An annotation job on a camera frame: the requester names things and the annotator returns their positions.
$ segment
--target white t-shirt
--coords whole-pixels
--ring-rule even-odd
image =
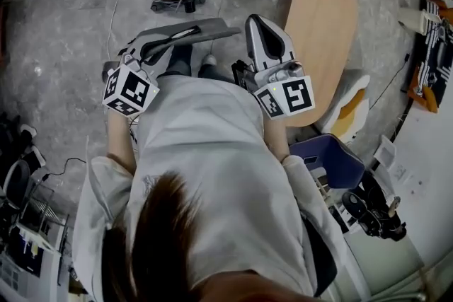
[[[187,198],[196,194],[198,201],[189,253],[193,286],[216,273],[250,269],[312,296],[316,273],[299,209],[314,221],[337,265],[344,240],[303,160],[290,156],[282,165],[269,152],[260,107],[244,89],[185,76],[167,76],[159,87],[140,116],[135,175],[107,158],[88,163],[72,244],[84,287],[102,301],[102,237],[109,219],[127,205],[133,241],[152,183],[174,171]]]

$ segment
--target wooden table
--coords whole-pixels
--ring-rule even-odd
[[[313,124],[327,111],[348,60],[357,18],[357,0],[291,1],[285,32],[311,77],[316,107],[288,117],[287,126]]]

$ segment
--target shoe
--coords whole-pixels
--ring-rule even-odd
[[[28,133],[30,133],[31,138],[35,137],[38,134],[38,132],[36,131],[36,128],[28,126],[27,124],[22,124],[19,127],[19,131],[21,133],[24,132],[24,131],[27,131]]]
[[[201,60],[201,65],[210,64],[211,66],[217,65],[217,59],[212,54],[206,54]]]
[[[31,146],[31,151],[35,154],[40,166],[45,166],[45,159],[35,145]]]

